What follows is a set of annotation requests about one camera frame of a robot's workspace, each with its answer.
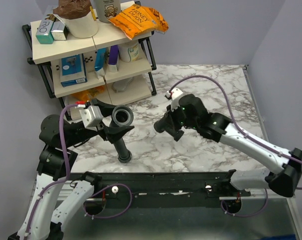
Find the white skull cup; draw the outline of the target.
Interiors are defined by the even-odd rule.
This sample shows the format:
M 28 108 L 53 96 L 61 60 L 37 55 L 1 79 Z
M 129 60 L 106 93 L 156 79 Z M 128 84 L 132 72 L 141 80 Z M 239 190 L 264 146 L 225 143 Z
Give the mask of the white skull cup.
M 109 23 L 109 19 L 116 17 L 121 12 L 119 0 L 94 0 L 99 21 Z

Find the grey white item lower shelf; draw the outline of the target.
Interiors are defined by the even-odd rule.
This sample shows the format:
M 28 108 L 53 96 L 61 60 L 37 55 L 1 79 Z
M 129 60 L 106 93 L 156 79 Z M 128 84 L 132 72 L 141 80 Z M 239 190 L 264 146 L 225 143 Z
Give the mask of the grey white item lower shelf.
M 125 78 L 125 79 L 116 81 L 113 83 L 112 89 L 117 93 L 124 92 L 130 85 L 132 80 L 133 80 L 133 77 L 129 77 L 129 78 Z

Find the blue razor box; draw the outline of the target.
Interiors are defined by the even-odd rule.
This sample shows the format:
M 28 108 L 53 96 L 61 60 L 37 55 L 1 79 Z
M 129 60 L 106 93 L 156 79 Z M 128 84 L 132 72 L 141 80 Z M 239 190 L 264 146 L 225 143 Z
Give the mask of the blue razor box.
M 83 54 L 60 59 L 60 83 L 69 87 L 87 82 L 86 67 Z

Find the grey tee pipe fitting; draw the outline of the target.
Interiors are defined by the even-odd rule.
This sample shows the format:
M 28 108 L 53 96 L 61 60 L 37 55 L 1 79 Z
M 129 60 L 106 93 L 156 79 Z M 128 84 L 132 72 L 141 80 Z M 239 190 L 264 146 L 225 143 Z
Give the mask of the grey tee pipe fitting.
M 168 113 L 165 113 L 164 116 L 160 120 L 156 121 L 153 126 L 156 132 L 167 132 L 176 142 L 184 135 L 184 131 L 175 129 L 172 116 Z

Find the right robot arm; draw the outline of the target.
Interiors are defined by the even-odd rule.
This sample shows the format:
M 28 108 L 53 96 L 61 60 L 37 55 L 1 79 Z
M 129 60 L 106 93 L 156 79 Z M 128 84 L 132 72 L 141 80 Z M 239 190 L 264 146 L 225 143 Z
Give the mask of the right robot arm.
M 249 188 L 270 189 L 286 198 L 294 195 L 302 175 L 302 150 L 278 147 L 237 129 L 230 118 L 209 113 L 201 99 L 193 94 L 176 88 L 165 96 L 171 100 L 166 116 L 176 140 L 182 136 L 182 127 L 191 128 L 202 137 L 235 148 L 264 166 L 260 170 L 231 171 L 230 178 L 221 183 L 225 195 L 232 196 Z

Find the orange honey dijon chip bag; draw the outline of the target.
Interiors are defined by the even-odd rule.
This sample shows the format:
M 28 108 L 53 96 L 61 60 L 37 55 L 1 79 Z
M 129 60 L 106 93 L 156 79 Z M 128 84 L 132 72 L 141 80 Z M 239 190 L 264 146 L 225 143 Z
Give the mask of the orange honey dijon chip bag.
M 168 22 L 158 10 L 138 4 L 121 11 L 109 22 L 119 28 L 129 40 L 152 31 L 166 33 L 169 29 Z

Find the blue white tube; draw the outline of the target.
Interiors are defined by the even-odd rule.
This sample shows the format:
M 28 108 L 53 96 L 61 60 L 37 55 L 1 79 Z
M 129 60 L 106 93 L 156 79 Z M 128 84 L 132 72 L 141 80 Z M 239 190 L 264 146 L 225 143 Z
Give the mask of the blue white tube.
M 106 48 L 101 48 L 97 50 L 94 70 L 97 78 L 102 78 L 105 76 L 106 67 Z

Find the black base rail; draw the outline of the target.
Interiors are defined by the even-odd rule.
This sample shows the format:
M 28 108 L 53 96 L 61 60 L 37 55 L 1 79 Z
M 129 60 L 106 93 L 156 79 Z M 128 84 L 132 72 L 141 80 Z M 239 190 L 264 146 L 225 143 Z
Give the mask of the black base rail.
M 236 190 L 229 182 L 233 172 L 192 173 L 72 173 L 71 180 L 94 183 L 95 192 L 109 185 L 117 185 L 119 192 L 106 190 L 90 198 L 89 207 L 105 204 L 110 209 L 131 208 L 190 208 L 219 207 L 221 199 L 250 196 L 250 192 Z

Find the orange snack bag lower shelf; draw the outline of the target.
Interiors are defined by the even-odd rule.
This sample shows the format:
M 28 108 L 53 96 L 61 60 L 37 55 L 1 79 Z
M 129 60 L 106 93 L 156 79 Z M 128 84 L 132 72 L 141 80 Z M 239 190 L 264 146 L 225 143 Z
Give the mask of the orange snack bag lower shelf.
M 77 93 L 71 94 L 78 101 L 87 102 L 91 99 L 95 98 L 98 94 L 102 94 L 105 91 L 105 87 L 103 85 L 90 88 L 88 90 L 83 90 Z

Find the teal white box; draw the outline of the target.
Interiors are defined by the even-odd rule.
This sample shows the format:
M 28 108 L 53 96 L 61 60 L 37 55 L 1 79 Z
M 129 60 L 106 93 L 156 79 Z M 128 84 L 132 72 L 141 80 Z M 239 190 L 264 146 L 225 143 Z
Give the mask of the teal white box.
M 44 19 L 41 21 L 37 32 L 36 38 L 40 44 L 50 45 L 54 42 L 51 30 L 54 22 L 52 20 Z

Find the purple white tube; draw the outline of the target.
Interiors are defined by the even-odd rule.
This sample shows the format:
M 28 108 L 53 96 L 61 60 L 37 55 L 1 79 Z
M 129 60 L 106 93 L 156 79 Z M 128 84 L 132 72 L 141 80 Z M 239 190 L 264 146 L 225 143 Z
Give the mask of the purple white tube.
M 109 60 L 108 60 L 108 68 L 112 73 L 116 73 L 118 71 L 119 65 L 119 49 L 117 45 L 113 45 L 109 50 Z

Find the white yellow cup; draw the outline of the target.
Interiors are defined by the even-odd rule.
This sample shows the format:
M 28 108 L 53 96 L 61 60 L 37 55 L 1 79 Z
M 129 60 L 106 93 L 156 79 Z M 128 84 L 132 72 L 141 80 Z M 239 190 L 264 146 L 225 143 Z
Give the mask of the white yellow cup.
M 118 45 L 120 59 L 124 62 L 135 62 L 139 59 L 139 42 L 129 41 Z

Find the beige black shelf rack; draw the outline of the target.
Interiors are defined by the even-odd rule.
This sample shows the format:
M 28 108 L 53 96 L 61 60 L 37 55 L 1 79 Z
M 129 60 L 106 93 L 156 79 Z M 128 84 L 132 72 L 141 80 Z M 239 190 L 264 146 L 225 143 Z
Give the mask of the beige black shelf rack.
M 136 37 L 135 40 L 140 44 L 140 57 L 137 61 L 119 61 L 117 72 L 110 72 L 106 67 L 105 76 L 97 78 L 94 70 L 97 50 L 128 42 L 129 39 L 123 32 L 109 23 L 98 22 L 99 30 L 91 38 L 76 38 L 69 34 L 66 41 L 42 45 L 36 39 L 39 25 L 40 21 L 33 21 L 22 27 L 33 54 L 27 62 L 37 66 L 49 98 L 58 99 L 61 107 L 76 101 L 71 94 L 98 86 L 105 87 L 105 92 L 99 94 L 98 99 L 115 105 L 130 104 L 157 94 L 152 76 L 152 71 L 156 69 L 150 43 L 152 32 Z M 84 56 L 87 82 L 64 88 L 60 83 L 59 60 L 75 54 Z M 112 89 L 114 82 L 131 77 L 133 80 L 124 92 Z

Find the silver white box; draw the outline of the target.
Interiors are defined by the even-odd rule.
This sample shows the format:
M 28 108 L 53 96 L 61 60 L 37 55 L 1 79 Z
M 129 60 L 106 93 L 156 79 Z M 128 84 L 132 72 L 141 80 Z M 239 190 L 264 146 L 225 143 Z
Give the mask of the silver white box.
M 68 28 L 61 21 L 56 21 L 53 23 L 51 29 L 51 34 L 55 41 L 66 41 L 68 36 Z

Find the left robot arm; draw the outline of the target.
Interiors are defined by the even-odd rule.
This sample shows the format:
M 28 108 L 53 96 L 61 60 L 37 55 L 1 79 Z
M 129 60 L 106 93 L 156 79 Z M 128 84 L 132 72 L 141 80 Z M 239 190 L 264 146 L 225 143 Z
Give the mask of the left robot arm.
M 62 239 L 69 222 L 85 201 L 105 192 L 102 178 L 86 172 L 66 199 L 58 203 L 77 158 L 73 149 L 100 136 L 115 147 L 119 162 L 127 163 L 132 154 L 123 136 L 133 128 L 133 119 L 129 107 L 110 105 L 98 99 L 78 101 L 65 106 L 59 115 L 46 117 L 41 123 L 40 140 L 45 147 L 39 157 L 35 191 L 22 226 L 10 239 Z

